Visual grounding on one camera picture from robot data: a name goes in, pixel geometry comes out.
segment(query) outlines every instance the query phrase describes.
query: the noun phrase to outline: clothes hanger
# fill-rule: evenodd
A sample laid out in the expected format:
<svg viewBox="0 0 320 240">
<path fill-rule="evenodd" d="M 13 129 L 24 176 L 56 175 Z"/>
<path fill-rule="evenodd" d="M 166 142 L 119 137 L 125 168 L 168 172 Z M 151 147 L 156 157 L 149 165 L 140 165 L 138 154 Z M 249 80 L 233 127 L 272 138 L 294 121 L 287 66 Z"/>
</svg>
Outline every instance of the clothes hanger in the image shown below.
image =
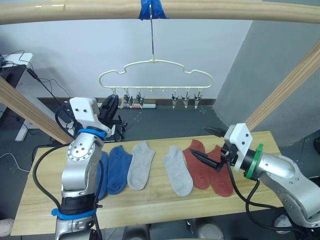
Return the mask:
<svg viewBox="0 0 320 240">
<path fill-rule="evenodd" d="M 131 89 L 136 89 L 136 90 L 140 90 L 140 89 L 149 89 L 150 92 L 153 91 L 153 89 L 161 89 L 163 92 L 165 91 L 165 89 L 186 89 L 187 91 L 189 91 L 189 89 L 198 89 L 199 92 L 202 91 L 202 89 L 207 89 L 207 88 L 210 88 L 213 83 L 214 83 L 214 79 L 213 77 L 205 72 L 205 71 L 201 71 L 201 70 L 198 70 L 198 69 L 193 69 L 191 71 L 187 71 L 185 66 L 183 66 L 182 64 L 178 63 L 178 62 L 174 62 L 174 61 L 167 61 L 167 60 L 160 60 L 160 59 L 156 59 L 155 58 L 155 51 L 154 51 L 154 32 L 153 32 L 153 23 L 152 23 L 152 5 L 150 4 L 149 5 L 149 12 L 150 12 L 150 23 L 151 23 L 151 45 L 152 45 L 152 59 L 150 60 L 145 60 L 145 61 L 136 61 L 136 62 L 132 62 L 132 63 L 129 63 L 127 65 L 125 65 L 123 68 L 123 71 L 119 72 L 115 69 L 112 69 L 112 70 L 109 70 L 109 71 L 105 71 L 103 73 L 100 74 L 99 76 L 99 83 L 102 87 L 104 88 L 108 88 L 108 89 L 111 89 L 113 92 L 116 90 L 116 89 L 124 89 L 125 91 L 128 91 L 129 88 Z M 127 68 L 128 67 L 131 67 L 133 65 L 138 65 L 138 64 L 155 64 L 155 63 L 166 63 L 166 64 L 172 64 L 172 65 L 176 65 L 176 66 L 179 66 L 182 68 L 182 71 L 185 73 L 185 74 L 192 74 L 192 73 L 200 73 L 200 74 L 203 74 L 205 76 L 207 76 L 209 79 L 210 79 L 210 84 L 207 85 L 207 86 L 108 86 L 108 85 L 104 85 L 103 82 L 102 82 L 102 77 L 107 75 L 107 74 L 110 74 L 110 73 L 117 73 L 119 75 L 122 75 L 122 74 L 125 74 L 127 72 Z"/>
</svg>

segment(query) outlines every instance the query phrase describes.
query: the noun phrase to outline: gray floor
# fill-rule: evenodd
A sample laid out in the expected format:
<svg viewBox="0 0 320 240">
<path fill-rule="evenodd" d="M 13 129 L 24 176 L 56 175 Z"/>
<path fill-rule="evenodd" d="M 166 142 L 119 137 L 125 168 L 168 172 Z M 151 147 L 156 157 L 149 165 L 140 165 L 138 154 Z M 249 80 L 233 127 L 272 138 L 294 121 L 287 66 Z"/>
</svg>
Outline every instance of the gray floor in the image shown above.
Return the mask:
<svg viewBox="0 0 320 240">
<path fill-rule="evenodd" d="M 7 115 L 16 116 L 12 111 Z M 160 106 L 157 109 L 119 109 L 118 114 L 128 122 L 124 133 L 125 141 L 149 140 L 158 138 L 174 138 L 208 135 L 202 126 L 225 127 L 217 118 L 210 106 L 199 106 L 197 110 L 192 107 L 184 109 L 179 106 L 172 110 L 170 106 Z M 0 119 L 0 155 L 13 153 L 20 167 L 30 169 L 33 148 L 37 145 L 51 144 L 48 135 L 38 130 L 30 131 L 23 142 L 15 142 L 16 134 L 21 124 L 14 117 L 5 116 Z M 281 147 L 283 155 L 295 160 L 303 174 L 307 177 L 319 175 L 320 155 L 313 147 L 313 141 L 320 136 L 320 131 L 296 142 L 288 147 Z M 27 180 L 27 173 L 17 169 L 10 156 L 0 159 L 0 218 L 15 218 L 21 195 Z M 275 210 L 261 210 L 253 213 L 266 223 L 271 223 L 279 214 Z M 214 220 L 222 228 L 225 239 L 252 239 L 252 240 L 291 240 L 293 235 L 279 235 L 254 225 L 245 213 L 214 216 Z M 119 240 L 124 228 L 104 229 L 103 236 L 107 240 Z M 152 224 L 150 229 L 152 240 L 165 240 L 174 238 L 193 237 L 186 229 L 185 221 L 171 221 Z M 53 234 L 32 236 L 0 237 L 3 240 L 52 240 Z"/>
</svg>

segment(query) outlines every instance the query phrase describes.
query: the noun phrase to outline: blue tape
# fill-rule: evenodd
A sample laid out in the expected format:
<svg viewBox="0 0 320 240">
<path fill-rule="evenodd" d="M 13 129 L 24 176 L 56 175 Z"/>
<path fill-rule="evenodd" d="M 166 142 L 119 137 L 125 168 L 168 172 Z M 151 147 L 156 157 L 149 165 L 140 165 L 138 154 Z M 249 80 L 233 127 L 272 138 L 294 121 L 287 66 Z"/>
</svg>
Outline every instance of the blue tape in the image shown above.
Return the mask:
<svg viewBox="0 0 320 240">
<path fill-rule="evenodd" d="M 101 138 L 102 140 L 106 140 L 107 133 L 104 131 L 97 131 L 94 129 L 86 128 L 86 129 L 80 129 L 78 133 L 88 133 L 88 134 L 93 134 Z"/>
<path fill-rule="evenodd" d="M 92 216 L 96 212 L 97 212 L 97 209 L 93 209 L 91 211 L 87 211 L 87 212 L 80 213 L 77 215 L 64 215 L 61 212 L 59 212 L 59 210 L 57 208 L 54 208 L 51 211 L 51 215 L 57 216 L 59 219 L 67 221 L 67 220 L 76 220 L 76 219 L 86 218 L 86 217 Z"/>
<path fill-rule="evenodd" d="M 152 6 L 152 19 L 166 19 L 164 10 L 160 0 L 141 0 L 141 11 L 139 15 L 140 20 L 150 19 L 150 8 Z"/>
</svg>

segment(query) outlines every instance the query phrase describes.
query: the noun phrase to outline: gray sock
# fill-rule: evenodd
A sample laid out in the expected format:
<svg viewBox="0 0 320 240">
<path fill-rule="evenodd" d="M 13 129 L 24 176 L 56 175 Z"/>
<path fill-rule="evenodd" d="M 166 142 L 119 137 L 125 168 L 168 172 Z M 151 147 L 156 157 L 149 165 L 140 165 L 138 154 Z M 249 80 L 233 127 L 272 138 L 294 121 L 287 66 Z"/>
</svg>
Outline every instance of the gray sock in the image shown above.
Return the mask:
<svg viewBox="0 0 320 240">
<path fill-rule="evenodd" d="M 184 155 L 177 146 L 170 146 L 169 153 L 162 158 L 171 187 L 180 197 L 191 193 L 194 182 L 186 167 Z"/>
<path fill-rule="evenodd" d="M 140 142 L 132 148 L 133 157 L 127 176 L 127 182 L 131 189 L 144 189 L 155 153 L 148 147 L 146 141 Z"/>
</svg>

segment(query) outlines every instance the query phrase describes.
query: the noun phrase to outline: wooden beam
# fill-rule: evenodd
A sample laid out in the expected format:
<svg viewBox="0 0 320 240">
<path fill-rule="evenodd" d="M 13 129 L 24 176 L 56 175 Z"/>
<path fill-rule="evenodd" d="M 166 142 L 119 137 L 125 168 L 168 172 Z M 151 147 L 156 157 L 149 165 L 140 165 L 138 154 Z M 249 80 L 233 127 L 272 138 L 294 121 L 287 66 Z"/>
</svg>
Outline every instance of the wooden beam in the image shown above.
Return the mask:
<svg viewBox="0 0 320 240">
<path fill-rule="evenodd" d="M 1 76 L 0 102 L 60 143 L 67 144 L 73 140 L 50 117 L 40 111 Z"/>
<path fill-rule="evenodd" d="M 320 23 L 320 7 L 245 0 L 161 0 L 169 19 L 238 19 Z M 137 19 L 140 0 L 53 0 L 0 4 L 0 24 Z"/>
<path fill-rule="evenodd" d="M 252 131 L 320 67 L 320 41 L 245 121 Z"/>
</svg>

